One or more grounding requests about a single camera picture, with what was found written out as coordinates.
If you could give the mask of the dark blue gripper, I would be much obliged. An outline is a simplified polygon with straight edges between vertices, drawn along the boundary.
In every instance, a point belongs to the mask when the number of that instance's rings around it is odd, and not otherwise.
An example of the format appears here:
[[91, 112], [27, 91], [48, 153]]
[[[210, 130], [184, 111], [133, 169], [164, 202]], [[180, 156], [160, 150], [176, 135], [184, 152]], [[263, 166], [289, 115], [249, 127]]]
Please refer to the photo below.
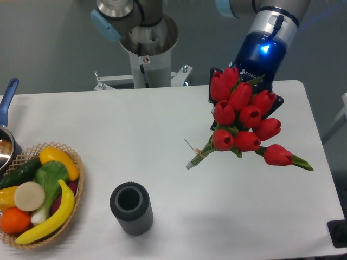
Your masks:
[[[263, 77], [253, 87], [254, 93], [272, 90], [273, 79], [282, 63], [298, 29], [299, 21], [289, 11], [280, 7], [262, 7], [256, 14], [253, 24], [237, 54], [233, 67], [239, 70], [243, 82]], [[209, 75], [208, 102], [215, 103], [211, 96], [211, 82], [215, 73], [223, 70], [212, 67]], [[261, 119], [268, 118], [283, 103], [284, 99], [274, 92], [265, 92], [269, 99], [268, 108]], [[238, 98], [250, 103], [254, 96], [250, 92], [232, 92], [227, 101], [235, 103]]]

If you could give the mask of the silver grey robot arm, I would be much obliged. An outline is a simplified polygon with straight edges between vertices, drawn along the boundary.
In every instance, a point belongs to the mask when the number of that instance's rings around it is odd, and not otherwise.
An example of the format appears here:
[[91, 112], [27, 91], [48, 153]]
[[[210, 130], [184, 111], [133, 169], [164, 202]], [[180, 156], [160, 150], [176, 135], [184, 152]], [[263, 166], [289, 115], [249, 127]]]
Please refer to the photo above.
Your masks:
[[[275, 74], [310, 5], [309, 1], [216, 1], [222, 16], [253, 16], [252, 26], [230, 64], [241, 81], [260, 79], [254, 93], [272, 90]], [[161, 1], [97, 1], [90, 17], [108, 40], [130, 57], [135, 88], [180, 86], [186, 68], [171, 74], [171, 52], [178, 28], [163, 13]]]

